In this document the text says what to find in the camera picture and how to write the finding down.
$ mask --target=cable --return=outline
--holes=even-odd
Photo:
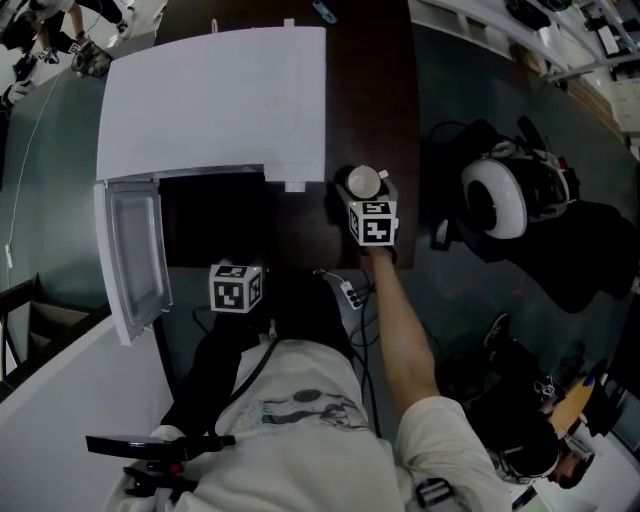
[[[371,288],[371,281],[369,280],[369,274],[367,274],[367,271],[362,269],[362,274],[364,275],[364,278],[367,281],[367,285],[369,286],[369,288]],[[367,332],[366,332],[366,328],[364,325],[364,313],[365,310],[367,309],[367,304],[369,303],[369,298],[371,297],[371,292],[369,291],[369,293],[367,293],[367,296],[364,299],[364,303],[362,304],[362,309],[360,310],[360,336],[362,338],[362,359],[364,361],[364,365],[368,368],[369,366],[369,351],[367,350],[368,345],[367,345]],[[360,392],[364,395],[364,379],[365,379],[365,374],[362,374],[362,380],[360,382]]]
[[[316,273],[318,273],[318,272],[320,273],[320,275],[321,275],[321,276],[323,276],[323,275],[325,275],[325,274],[326,274],[326,275],[329,275],[329,276],[333,276],[333,277],[335,277],[336,279],[340,279],[340,281],[341,281],[342,283],[346,283],[346,282],[347,282],[345,279],[343,279],[342,277],[340,277],[338,274],[334,274],[333,272],[328,272],[327,270],[319,269],[319,270],[316,270],[316,271],[314,272],[314,274],[316,274]]]
[[[56,77],[55,81],[53,82],[53,85],[51,86],[51,90],[49,91],[49,95],[47,96],[47,99],[44,102],[44,105],[42,105],[42,108],[40,109],[40,114],[38,114],[38,119],[36,120],[36,124],[33,127],[33,131],[31,132],[31,137],[29,137],[29,142],[27,143],[27,149],[24,153],[24,159],[22,160],[22,166],[20,168],[20,177],[18,178],[18,186],[16,188],[16,199],[13,203],[13,214],[11,216],[11,228],[9,229],[9,241],[7,242],[6,245],[6,251],[7,251],[7,290],[9,288],[11,288],[11,283],[9,282],[9,270],[10,270],[10,265],[9,265],[9,259],[11,258],[11,242],[13,241],[13,230],[16,224],[16,211],[18,209],[18,198],[20,197],[20,185],[22,184],[22,176],[24,175],[24,168],[25,165],[27,163],[27,157],[29,156],[29,149],[31,149],[31,143],[33,142],[33,137],[36,134],[36,130],[38,129],[38,125],[40,124],[40,119],[42,119],[42,114],[44,113],[44,109],[47,107],[47,104],[49,103],[49,100],[51,99],[51,95],[53,94],[53,91],[56,88],[56,85],[58,85],[58,80],[60,80],[60,76],[62,75],[62,72],[58,73],[58,76]]]
[[[364,324],[365,329],[367,327],[369,327],[373,322],[375,322],[378,319],[378,314],[376,313],[375,315],[373,315],[373,317],[371,319],[369,319],[369,321]],[[349,336],[349,343],[351,343],[351,345],[353,347],[359,347],[359,348],[363,348],[364,345],[363,344],[357,344],[353,342],[353,337],[358,334],[360,332],[360,330],[362,329],[362,326],[358,326],[356,327],[353,332],[351,333],[351,335]],[[372,341],[371,343],[367,343],[367,347],[370,347],[371,345],[373,345],[376,341],[377,341],[377,337],[374,341]]]
[[[282,338],[277,338],[271,342],[271,344],[269,345],[269,348],[267,348],[267,351],[262,356],[262,359],[260,359],[260,362],[257,364],[253,372],[251,372],[251,375],[249,375],[249,377],[247,377],[247,379],[242,384],[240,384],[240,387],[238,389],[236,389],[233,393],[231,393],[231,396],[229,397],[229,400],[227,400],[226,405],[222,407],[220,410],[224,410],[227,407],[229,407],[233,402],[235,402],[238,398],[240,398],[240,396],[247,389],[249,389],[249,386],[251,386],[251,384],[255,382],[255,380],[258,378],[262,370],[264,370],[264,367],[267,365],[267,363],[269,362],[269,359],[271,358],[271,354],[273,354],[273,351],[275,350],[276,346],[281,341],[282,341]]]
[[[91,28],[84,33],[85,36],[89,35],[89,32],[91,32],[93,30],[93,27],[95,27],[98,24],[98,20],[100,19],[100,16],[102,16],[102,2],[101,2],[101,0],[98,0],[98,3],[100,4],[100,12],[98,13],[98,16],[96,17],[96,21],[94,21],[93,25],[91,25]]]
[[[369,286],[358,286],[358,288],[355,288],[353,291],[354,292],[361,292],[362,290],[375,290],[376,285],[373,284],[371,287]]]
[[[197,323],[200,326],[200,329],[202,329],[205,333],[205,335],[211,334],[211,331],[209,331],[203,324],[202,322],[200,322],[200,320],[198,320],[198,316],[196,315],[196,311],[198,310],[198,308],[193,308],[193,310],[191,311],[191,318],[193,318],[193,321],[195,323]]]
[[[373,379],[371,378],[369,367],[365,366],[365,363],[362,357],[360,356],[360,354],[358,354],[358,351],[355,348],[353,348],[352,350],[353,350],[353,355],[356,356],[356,358],[362,365],[363,374],[366,375],[367,379],[369,380],[369,395],[371,396],[371,409],[373,411],[373,425],[376,431],[376,436],[378,436],[379,438],[382,438],[382,433],[380,431],[380,418],[378,417],[378,403],[376,401],[376,392],[375,392],[375,389],[373,388]]]

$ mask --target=black wire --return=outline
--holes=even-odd
[[[378,319],[378,314],[376,313],[375,315],[373,315],[373,317],[372,317],[371,319],[369,319],[369,321],[368,321],[366,324],[364,324],[365,329],[366,329],[367,327],[369,327],[369,326],[370,326],[373,322],[375,322],[377,319]],[[358,344],[358,343],[354,343],[354,342],[353,342],[353,337],[354,337],[356,334],[358,334],[358,333],[360,332],[360,330],[361,330],[361,329],[362,329],[362,327],[361,327],[361,326],[356,327],[356,328],[353,330],[353,332],[351,333],[351,335],[349,336],[349,343],[351,343],[351,346],[352,346],[352,347],[359,347],[359,348],[363,348],[363,347],[364,347],[364,345],[363,345],[363,344]],[[371,343],[367,343],[367,347],[370,347],[370,346],[371,346],[371,345],[373,345],[376,341],[377,341],[377,338],[376,338],[376,340],[372,341]]]
[[[271,342],[271,345],[269,345],[264,355],[262,356],[262,359],[260,359],[255,369],[251,372],[251,375],[249,375],[249,377],[247,377],[245,381],[242,384],[240,384],[240,387],[238,389],[236,389],[233,393],[231,393],[231,396],[227,399],[226,403],[220,408],[221,411],[224,411],[227,407],[229,407],[232,403],[234,403],[238,398],[240,398],[240,396],[242,396],[247,389],[249,389],[251,384],[253,384],[255,380],[258,378],[258,376],[262,373],[262,370],[264,370],[264,367],[269,362],[269,359],[271,359],[271,355],[273,354],[273,351],[275,350],[276,346],[278,346],[278,343],[280,343],[281,341],[282,341],[281,338],[276,338]],[[211,425],[211,427],[209,428],[209,435],[210,436],[216,435],[215,424]]]
[[[358,351],[355,348],[352,348],[352,350],[353,350],[353,355],[356,356],[356,358],[362,365],[363,374],[366,375],[367,379],[369,380],[369,395],[371,396],[371,409],[373,411],[373,425],[376,431],[376,436],[378,436],[379,438],[382,438],[382,433],[380,431],[380,418],[378,417],[378,403],[376,401],[376,392],[373,387],[373,379],[371,378],[369,367],[365,366],[362,356],[358,354]]]
[[[373,293],[373,290],[375,288],[375,285],[371,284],[371,281],[369,279],[369,275],[367,274],[367,272],[363,269],[362,270],[362,274],[364,275],[365,280],[367,281],[367,289],[369,290],[364,301],[362,304],[362,309],[360,310],[360,332],[362,333],[362,351],[363,351],[363,356],[360,357],[360,354],[358,354],[358,351],[356,350],[356,348],[352,345],[352,351],[355,354],[355,356],[358,358],[358,361],[360,362],[360,364],[362,365],[362,380],[360,382],[360,393],[362,395],[362,401],[364,402],[364,385],[365,385],[365,381],[368,379],[369,380],[369,395],[371,397],[371,410],[373,412],[373,425],[374,425],[374,429],[376,432],[376,436],[378,437],[382,437],[382,432],[380,430],[380,418],[378,416],[378,403],[376,400],[376,392],[373,386],[373,379],[371,378],[371,373],[369,371],[369,351],[368,349],[368,344],[367,344],[367,336],[365,333],[366,330],[366,326],[368,324],[365,324],[364,321],[364,315],[365,315],[365,310],[367,309],[367,304],[369,303],[369,299],[371,298],[371,294]]]
[[[358,288],[356,288],[354,291],[355,292],[361,292],[362,290],[370,290],[372,292],[376,291],[376,283],[373,283],[371,286],[369,285],[364,285],[364,286],[358,286]]]
[[[200,329],[202,329],[205,334],[210,334],[210,331],[198,319],[198,316],[196,315],[196,311],[197,310],[198,310],[198,308],[193,308],[193,310],[191,311],[191,318],[193,318],[193,321],[200,326]]]
[[[369,274],[367,274],[366,270],[362,269],[362,274],[364,275],[365,280],[367,281],[367,286],[371,288],[371,281],[369,280]],[[369,304],[369,298],[371,297],[371,291],[367,294],[364,299],[364,303],[362,304],[362,309],[360,310],[360,336],[362,338],[362,359],[364,361],[365,366],[369,367],[369,351],[367,350],[367,332],[366,327],[364,325],[364,313],[367,309],[367,304]],[[364,395],[364,372],[362,374],[362,380],[360,381],[360,392]]]

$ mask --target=gray floor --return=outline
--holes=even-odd
[[[638,214],[636,162],[620,141],[581,105],[563,92],[512,63],[477,46],[426,28],[415,28],[421,100],[422,136],[440,121],[488,119],[504,134],[516,133],[516,120],[529,115],[552,148],[564,154],[582,180],[585,199],[608,203],[634,223]],[[131,41],[148,47],[151,41]],[[135,51],[134,46],[120,51]],[[7,144],[4,188],[0,193],[0,236],[8,238],[15,186],[24,148],[48,94],[42,87],[18,106]],[[104,83],[63,76],[56,87],[25,168],[16,234],[12,284],[39,272],[54,299],[84,306],[106,300],[95,242],[92,187]],[[455,133],[443,129],[446,140]],[[594,243],[602,243],[594,233]],[[402,275],[407,293],[427,326],[441,361],[456,350],[477,347],[499,311],[513,315],[514,335],[553,370],[578,341],[588,357],[610,357],[619,338],[628,301],[598,295],[582,313],[561,311],[510,263],[485,264],[461,244],[447,253],[429,248],[429,235],[418,240],[415,269]],[[343,272],[362,283],[358,271]],[[202,332],[191,319],[193,307],[208,304],[207,269],[170,269],[175,305],[164,324],[176,372],[188,371]],[[0,273],[6,287],[6,275]],[[522,289],[521,294],[513,292]],[[374,307],[367,313],[372,315]],[[200,313],[211,325],[211,313]],[[350,331],[358,319],[345,309]],[[376,334],[376,324],[369,329]],[[379,347],[371,350],[383,433],[392,438],[397,422],[388,399]]]
[[[131,39],[114,58],[153,46],[153,33]],[[9,239],[17,183],[29,138],[42,111],[26,160],[14,228],[11,286],[39,274],[51,300],[96,308],[107,302],[93,215],[98,128],[105,79],[79,78],[67,70],[16,105],[10,120],[2,191],[0,240]],[[7,271],[0,272],[7,289]],[[21,357],[26,353],[27,309],[9,318]]]

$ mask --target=shoe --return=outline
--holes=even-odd
[[[131,27],[125,20],[122,20],[120,23],[118,23],[116,25],[116,29],[118,30],[118,37],[123,41],[126,41],[131,37]]]
[[[495,340],[502,338],[503,336],[509,336],[509,324],[511,324],[511,317],[508,313],[500,313],[493,323],[489,332],[484,337],[483,344],[488,349],[495,349]]]

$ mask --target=white t-shirt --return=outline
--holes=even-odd
[[[29,6],[29,2],[27,2],[24,7],[20,9],[20,14],[27,11],[32,12],[35,14],[36,20],[39,23],[42,23],[60,11],[69,12],[69,9],[71,9],[75,3],[75,0],[37,0],[37,2],[44,7],[44,9],[32,9]]]
[[[266,349],[242,354],[236,388]],[[235,435],[237,445],[188,463],[184,476],[198,487],[182,494],[175,512],[419,510],[415,487],[426,478],[447,480],[473,511],[511,510],[457,402],[432,397],[411,406],[394,453],[368,428],[347,359],[317,343],[282,341],[216,432]]]

